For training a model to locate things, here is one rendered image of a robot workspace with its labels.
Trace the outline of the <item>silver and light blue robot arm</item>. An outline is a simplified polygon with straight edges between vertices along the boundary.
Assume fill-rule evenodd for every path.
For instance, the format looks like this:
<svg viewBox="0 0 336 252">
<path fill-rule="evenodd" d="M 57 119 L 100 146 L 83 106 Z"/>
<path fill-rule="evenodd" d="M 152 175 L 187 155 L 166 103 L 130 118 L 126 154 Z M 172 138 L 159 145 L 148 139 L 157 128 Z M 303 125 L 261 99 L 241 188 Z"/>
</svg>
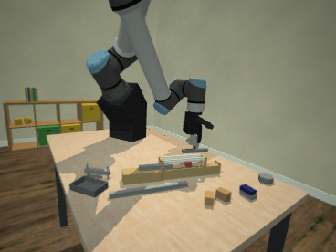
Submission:
<svg viewBox="0 0 336 252">
<path fill-rule="evenodd" d="M 89 73 L 100 86 L 103 99 L 115 102 L 123 99 L 130 91 L 129 84 L 121 78 L 120 73 L 139 60 L 155 99 L 153 107 L 159 113 L 166 115 L 183 97 L 188 98 L 188 111 L 203 112 L 206 80 L 178 79 L 172 81 L 168 88 L 145 21 L 150 2 L 151 0 L 109 0 L 112 11 L 121 18 L 119 34 L 113 42 L 114 50 L 110 48 L 108 51 L 97 51 L 88 58 L 86 65 Z"/>
</svg>

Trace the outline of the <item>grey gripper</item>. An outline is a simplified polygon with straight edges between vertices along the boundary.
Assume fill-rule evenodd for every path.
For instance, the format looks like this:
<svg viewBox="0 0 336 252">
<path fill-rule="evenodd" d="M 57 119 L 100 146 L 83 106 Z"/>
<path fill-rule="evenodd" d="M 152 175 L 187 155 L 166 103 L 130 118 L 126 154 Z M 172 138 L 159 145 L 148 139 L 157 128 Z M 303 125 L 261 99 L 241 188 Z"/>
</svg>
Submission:
<svg viewBox="0 0 336 252">
<path fill-rule="evenodd" d="M 202 123 L 197 120 L 198 115 L 195 114 L 202 115 L 202 112 L 186 111 L 183 126 L 183 132 L 190 134 L 190 138 L 186 139 L 186 142 L 188 142 L 190 145 L 193 145 L 193 148 L 195 148 L 194 152 L 197 151 L 202 139 Z"/>
</svg>

